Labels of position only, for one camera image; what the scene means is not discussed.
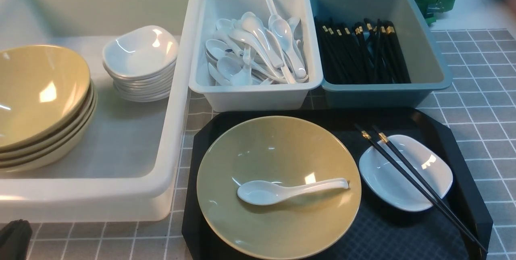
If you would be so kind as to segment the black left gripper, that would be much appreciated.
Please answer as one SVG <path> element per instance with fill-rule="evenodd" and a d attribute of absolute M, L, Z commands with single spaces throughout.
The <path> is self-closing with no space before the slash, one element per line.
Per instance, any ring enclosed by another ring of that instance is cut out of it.
<path fill-rule="evenodd" d="M 25 260 L 33 230 L 28 221 L 11 221 L 0 231 L 0 258 Z"/>

